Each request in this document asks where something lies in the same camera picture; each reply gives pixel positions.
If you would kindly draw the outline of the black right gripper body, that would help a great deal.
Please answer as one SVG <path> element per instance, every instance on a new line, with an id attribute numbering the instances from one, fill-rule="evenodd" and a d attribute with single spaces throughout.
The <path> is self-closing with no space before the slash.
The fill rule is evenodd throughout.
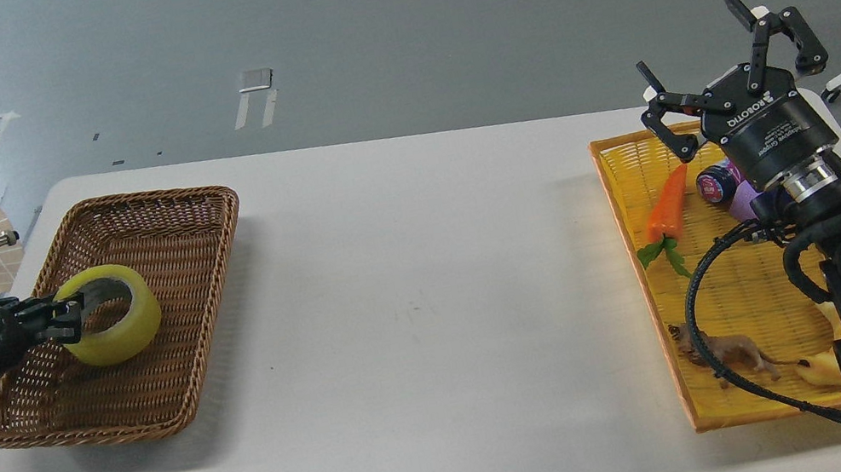
<path id="1" fill-rule="evenodd" d="M 701 133 L 757 191 L 767 190 L 815 154 L 839 142 L 832 126 L 799 94 L 790 72 L 764 69 L 758 95 L 751 94 L 746 65 L 739 63 L 704 89 Z"/>

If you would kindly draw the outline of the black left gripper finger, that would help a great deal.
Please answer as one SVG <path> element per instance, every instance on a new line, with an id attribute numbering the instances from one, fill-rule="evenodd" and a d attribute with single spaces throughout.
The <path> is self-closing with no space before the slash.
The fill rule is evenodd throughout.
<path id="1" fill-rule="evenodd" d="M 79 343 L 82 340 L 84 320 L 81 314 L 52 319 L 48 322 L 33 322 L 17 325 L 16 338 L 24 348 L 40 346 L 40 343 L 56 342 L 60 345 Z"/>
<path id="2" fill-rule="evenodd" d="M 41 298 L 26 302 L 18 302 L 10 309 L 10 313 L 21 325 L 43 323 L 67 317 L 84 307 L 83 292 L 74 292 L 70 296 L 57 299 L 56 297 Z"/>

